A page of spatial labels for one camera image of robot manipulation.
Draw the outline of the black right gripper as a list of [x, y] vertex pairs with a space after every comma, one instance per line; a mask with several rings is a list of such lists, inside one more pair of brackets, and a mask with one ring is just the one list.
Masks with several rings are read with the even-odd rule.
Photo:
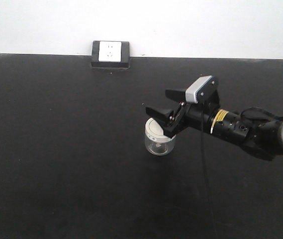
[[218, 91], [201, 104], [187, 103], [185, 88], [166, 89], [165, 96], [180, 104], [175, 114], [172, 109], [146, 107], [147, 115], [157, 122], [168, 123], [162, 126], [165, 136], [173, 137], [188, 127], [209, 133], [215, 115], [220, 110]]

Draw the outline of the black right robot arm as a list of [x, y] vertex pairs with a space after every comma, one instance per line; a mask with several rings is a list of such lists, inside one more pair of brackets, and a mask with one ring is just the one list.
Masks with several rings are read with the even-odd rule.
[[283, 117], [262, 108], [251, 107], [241, 113], [223, 110], [216, 89], [200, 90], [196, 100], [186, 90], [166, 90], [166, 97], [179, 103], [176, 111], [146, 107], [146, 114], [173, 138], [192, 127], [240, 147], [249, 155], [271, 161], [283, 155]]

